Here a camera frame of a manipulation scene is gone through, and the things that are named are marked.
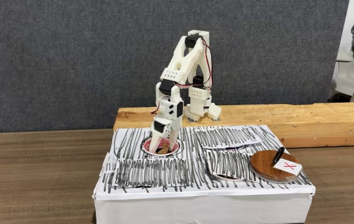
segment red x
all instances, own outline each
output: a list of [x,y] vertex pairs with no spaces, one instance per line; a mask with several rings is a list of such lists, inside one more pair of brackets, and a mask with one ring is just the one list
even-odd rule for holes
[[290,167],[292,170],[294,170],[293,169],[293,167],[296,167],[296,166],[290,166],[289,164],[287,164],[286,162],[284,162],[287,166],[284,166],[284,167]]

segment white paper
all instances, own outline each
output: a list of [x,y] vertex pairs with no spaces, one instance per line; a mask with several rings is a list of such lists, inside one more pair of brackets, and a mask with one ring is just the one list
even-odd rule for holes
[[[282,144],[265,125],[245,126],[252,134],[262,140],[240,149],[230,149],[228,152],[239,152],[250,157],[258,151],[278,150]],[[192,127],[180,130],[178,141],[180,149],[173,155],[162,157],[169,159],[185,159],[190,184],[187,186],[167,187],[120,187],[114,179],[118,171],[118,163],[123,160],[158,159],[141,149],[142,142],[149,137],[149,128],[117,129],[113,134],[109,158],[105,162],[95,190],[97,200],[128,200],[140,198],[193,197],[203,195],[257,195],[257,194],[294,194],[315,192],[315,187],[307,176],[301,172],[297,180],[289,184],[272,184],[247,171],[249,177],[242,181],[221,180],[212,175],[208,169],[207,151],[204,149]]]
[[210,126],[195,128],[200,144],[206,149],[236,148],[261,142],[250,126]]
[[298,175],[302,170],[302,165],[281,158],[275,164],[274,168],[286,171],[294,175]]
[[238,150],[207,150],[207,163],[210,173],[223,180],[260,183],[253,172],[250,155]]

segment hole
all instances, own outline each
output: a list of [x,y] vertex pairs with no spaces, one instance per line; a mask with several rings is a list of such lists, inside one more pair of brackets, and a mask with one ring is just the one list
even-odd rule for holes
[[145,153],[148,153],[152,156],[159,156],[159,157],[170,156],[175,154],[177,151],[179,151],[179,149],[181,149],[179,139],[174,144],[174,148],[172,149],[172,151],[170,151],[170,147],[169,147],[170,139],[162,139],[156,149],[156,154],[154,154],[149,152],[149,146],[151,145],[151,141],[152,141],[151,137],[144,139],[141,144],[141,150],[143,150]]

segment cable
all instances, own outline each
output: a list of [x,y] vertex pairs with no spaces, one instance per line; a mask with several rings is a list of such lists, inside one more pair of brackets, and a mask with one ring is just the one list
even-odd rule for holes
[[[208,83],[208,81],[211,79],[212,80],[212,84],[209,87],[206,87],[206,88],[210,89],[213,86],[213,52],[212,52],[211,48],[207,45],[206,40],[202,39],[202,42],[203,42],[203,45],[206,46],[206,49],[205,49],[206,63],[207,63],[208,71],[210,72],[209,78],[203,84]],[[208,64],[207,49],[210,50],[210,57],[211,57],[211,63],[212,63],[212,68],[211,69],[210,69],[210,66]]]
[[167,95],[162,95],[162,96],[160,96],[159,100],[157,101],[157,108],[156,108],[156,110],[151,111],[151,114],[156,114],[156,111],[159,110],[160,100],[163,98],[163,96],[167,96]]

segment circular hole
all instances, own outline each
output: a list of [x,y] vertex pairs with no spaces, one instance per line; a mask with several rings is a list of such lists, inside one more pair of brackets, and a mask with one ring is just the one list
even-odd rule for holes
[[141,149],[152,156],[159,156],[159,157],[169,156],[175,154],[180,149],[180,143],[177,140],[177,142],[174,144],[174,148],[171,151],[168,149],[167,153],[164,153],[164,151],[162,150],[164,149],[164,147],[169,148],[170,139],[162,139],[160,141],[160,144],[157,146],[156,153],[151,153],[149,152],[149,146],[151,145],[151,142],[152,142],[152,138],[144,139],[141,145]]

